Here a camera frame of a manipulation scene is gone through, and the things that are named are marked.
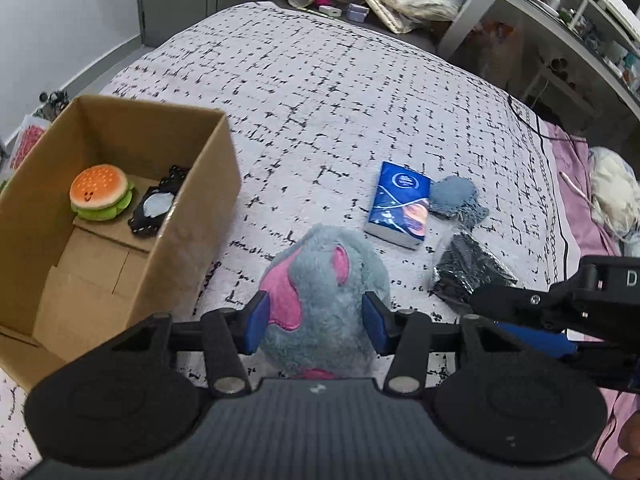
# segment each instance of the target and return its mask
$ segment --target black cable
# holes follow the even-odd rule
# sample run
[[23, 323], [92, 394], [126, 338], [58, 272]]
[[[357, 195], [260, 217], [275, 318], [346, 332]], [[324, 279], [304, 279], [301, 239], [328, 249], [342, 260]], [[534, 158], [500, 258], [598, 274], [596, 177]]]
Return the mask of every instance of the black cable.
[[548, 139], [548, 140], [559, 140], [560, 142], [583, 142], [585, 144], [587, 144], [586, 140], [581, 140], [581, 139], [575, 139], [575, 138], [569, 138], [569, 139], [556, 139], [555, 137], [547, 137], [545, 135], [542, 135], [539, 131], [537, 131], [533, 126], [531, 126], [529, 123], [527, 123], [527, 121], [525, 121], [519, 113], [517, 113], [516, 109], [513, 107], [513, 97], [511, 97], [511, 95], [507, 95], [507, 102], [509, 103], [509, 108], [511, 108], [511, 111], [513, 112], [513, 114], [518, 118], [518, 120], [523, 123], [529, 130], [531, 130], [532, 132], [534, 132], [537, 136], [541, 137], [542, 139]]

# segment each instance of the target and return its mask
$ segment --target blue tissue packet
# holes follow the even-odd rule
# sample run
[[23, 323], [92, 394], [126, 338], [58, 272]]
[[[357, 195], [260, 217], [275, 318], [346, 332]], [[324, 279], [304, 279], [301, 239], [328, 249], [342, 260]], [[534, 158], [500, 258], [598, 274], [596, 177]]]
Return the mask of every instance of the blue tissue packet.
[[388, 242], [415, 249], [424, 241], [431, 179], [383, 162], [378, 189], [364, 230]]

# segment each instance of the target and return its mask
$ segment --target bed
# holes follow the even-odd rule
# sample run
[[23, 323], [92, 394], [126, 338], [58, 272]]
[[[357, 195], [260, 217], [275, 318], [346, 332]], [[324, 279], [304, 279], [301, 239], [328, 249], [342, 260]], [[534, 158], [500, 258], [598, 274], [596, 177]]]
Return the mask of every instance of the bed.
[[[580, 247], [551, 142], [543, 138], [546, 124], [519, 102], [512, 110], [504, 91], [395, 38], [272, 3], [242, 4], [177, 34], [102, 93], [228, 114], [242, 189], [228, 239], [183, 320], [241, 307], [274, 254], [314, 224], [361, 229], [384, 160], [433, 180], [470, 178], [490, 209], [474, 235], [520, 286], [546, 290], [577, 269]], [[393, 307], [415, 308], [437, 321], [456, 319], [425, 284], [447, 229], [430, 218], [426, 242], [416, 251], [370, 238], [388, 268]], [[278, 372], [260, 352], [245, 364], [253, 384]], [[180, 368], [204, 381], [197, 355]], [[375, 376], [387, 368], [388, 359], [379, 358]], [[432, 356], [429, 383], [451, 370], [452, 359]], [[5, 378], [0, 414], [11, 416], [0, 424], [13, 424], [10, 435], [2, 429], [5, 480], [37, 458], [22, 426], [23, 402], [24, 393]]]

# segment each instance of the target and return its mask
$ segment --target metal bolt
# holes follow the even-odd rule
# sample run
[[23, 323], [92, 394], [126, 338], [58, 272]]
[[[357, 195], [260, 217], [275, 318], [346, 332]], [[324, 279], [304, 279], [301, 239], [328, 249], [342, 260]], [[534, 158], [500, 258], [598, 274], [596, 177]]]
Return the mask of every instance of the metal bolt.
[[389, 389], [395, 391], [397, 394], [412, 394], [420, 388], [418, 379], [413, 377], [400, 375], [394, 377], [389, 381]]
[[213, 387], [222, 394], [236, 394], [244, 390], [244, 381], [240, 377], [221, 377]]

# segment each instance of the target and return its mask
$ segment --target orange round object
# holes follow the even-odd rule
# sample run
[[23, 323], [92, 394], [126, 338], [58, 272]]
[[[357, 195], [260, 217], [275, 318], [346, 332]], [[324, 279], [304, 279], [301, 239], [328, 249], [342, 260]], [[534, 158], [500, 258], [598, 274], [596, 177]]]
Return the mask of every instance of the orange round object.
[[69, 198], [80, 209], [104, 209], [120, 200], [128, 187], [124, 171], [111, 164], [99, 164], [76, 176]]

